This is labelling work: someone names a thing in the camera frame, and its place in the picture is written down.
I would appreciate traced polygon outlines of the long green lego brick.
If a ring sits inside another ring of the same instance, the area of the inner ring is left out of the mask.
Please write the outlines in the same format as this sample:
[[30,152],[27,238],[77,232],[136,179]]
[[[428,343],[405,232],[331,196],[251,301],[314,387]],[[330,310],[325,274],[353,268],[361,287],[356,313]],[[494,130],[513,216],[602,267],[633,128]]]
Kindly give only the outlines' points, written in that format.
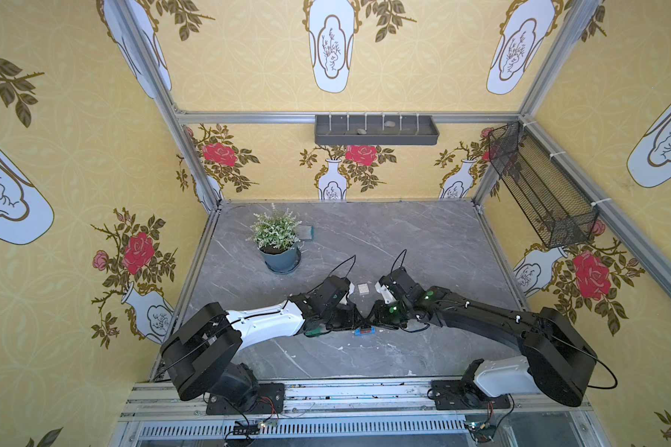
[[322,331],[320,328],[314,329],[312,331],[305,332],[304,335],[307,338],[313,338],[313,337],[318,337],[322,334]]

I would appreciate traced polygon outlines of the long blue lego brick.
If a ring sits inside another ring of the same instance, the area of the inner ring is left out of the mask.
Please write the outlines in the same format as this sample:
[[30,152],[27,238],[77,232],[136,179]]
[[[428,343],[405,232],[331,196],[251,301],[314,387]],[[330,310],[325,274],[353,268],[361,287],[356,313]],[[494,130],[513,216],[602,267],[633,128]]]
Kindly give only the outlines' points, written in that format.
[[359,328],[354,331],[355,336],[365,336],[365,335],[373,335],[376,332],[376,329],[373,327],[369,328]]

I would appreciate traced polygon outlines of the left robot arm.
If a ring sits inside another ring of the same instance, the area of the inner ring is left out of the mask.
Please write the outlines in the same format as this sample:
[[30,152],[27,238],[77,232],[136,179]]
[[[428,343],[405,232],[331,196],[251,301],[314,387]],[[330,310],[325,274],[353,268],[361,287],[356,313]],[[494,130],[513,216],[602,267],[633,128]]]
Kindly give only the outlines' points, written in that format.
[[312,290],[271,307],[237,311],[218,303],[205,305],[161,345],[162,371],[183,402],[207,394],[246,413],[257,406],[261,390],[253,371],[233,362],[237,353],[318,329],[350,331],[358,321],[357,307],[350,301],[354,290],[347,278],[331,275]]

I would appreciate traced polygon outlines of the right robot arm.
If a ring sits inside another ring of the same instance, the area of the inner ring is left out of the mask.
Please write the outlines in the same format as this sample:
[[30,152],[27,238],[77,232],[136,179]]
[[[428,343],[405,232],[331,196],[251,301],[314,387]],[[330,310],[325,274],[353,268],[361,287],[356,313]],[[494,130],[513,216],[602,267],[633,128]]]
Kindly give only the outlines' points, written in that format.
[[402,330],[416,320],[475,333],[517,350],[510,359],[471,362],[456,389],[465,406],[516,394],[542,394],[568,407],[583,403],[598,356],[555,309],[510,310],[439,286],[423,289],[402,267],[383,276],[376,290],[382,297],[378,319]]

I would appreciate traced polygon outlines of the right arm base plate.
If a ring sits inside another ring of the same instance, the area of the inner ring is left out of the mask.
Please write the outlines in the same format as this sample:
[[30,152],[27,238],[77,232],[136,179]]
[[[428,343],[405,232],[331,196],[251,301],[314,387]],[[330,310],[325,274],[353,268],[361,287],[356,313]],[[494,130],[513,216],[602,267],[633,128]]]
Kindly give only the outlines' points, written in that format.
[[438,411],[445,410],[509,410],[509,398],[492,398],[473,383],[464,380],[434,380],[426,394]]

